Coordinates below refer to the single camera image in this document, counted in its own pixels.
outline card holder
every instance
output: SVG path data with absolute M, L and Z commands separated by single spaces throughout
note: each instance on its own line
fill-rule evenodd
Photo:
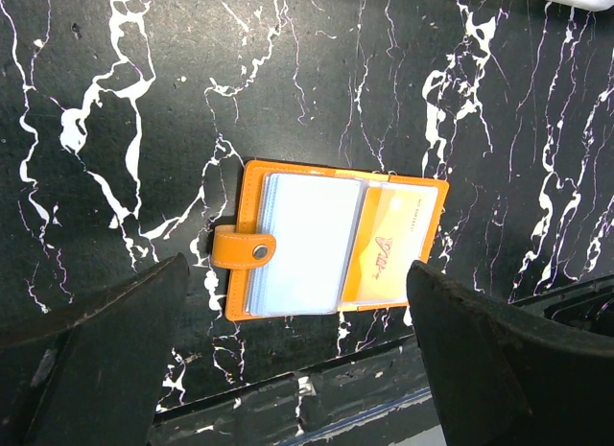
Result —
M 231 269 L 231 320 L 407 305 L 448 184 L 253 160 L 236 226 L 216 227 L 212 264 Z

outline leather strap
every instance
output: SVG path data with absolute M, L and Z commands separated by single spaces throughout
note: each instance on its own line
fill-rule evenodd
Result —
M 215 267 L 230 270 L 249 270 L 266 266 L 275 254 L 277 247 L 275 237 L 269 233 L 237 233 L 235 230 L 235 225 L 215 227 L 211 263 Z

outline orange card holder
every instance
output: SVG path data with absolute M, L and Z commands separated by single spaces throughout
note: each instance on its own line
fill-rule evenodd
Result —
M 217 226 L 213 239 L 212 264 L 230 270 L 225 316 L 233 321 L 263 318 L 247 311 L 249 281 L 253 270 L 265 267 L 276 252 L 275 237 L 257 233 L 257 227 L 266 178 L 278 174 L 358 179 L 363 183 L 337 310 L 408 305 L 407 300 L 399 299 L 405 297 L 407 270 L 414 259 L 428 261 L 447 182 L 252 160 L 245 168 L 237 223 Z

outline black marble surface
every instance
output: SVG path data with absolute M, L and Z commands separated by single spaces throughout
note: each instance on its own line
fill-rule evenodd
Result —
M 537 0 L 0 0 L 0 319 L 183 252 L 159 411 L 410 334 L 222 317 L 209 234 L 252 157 L 447 179 L 431 263 L 480 292 L 611 272 L 613 43 Z

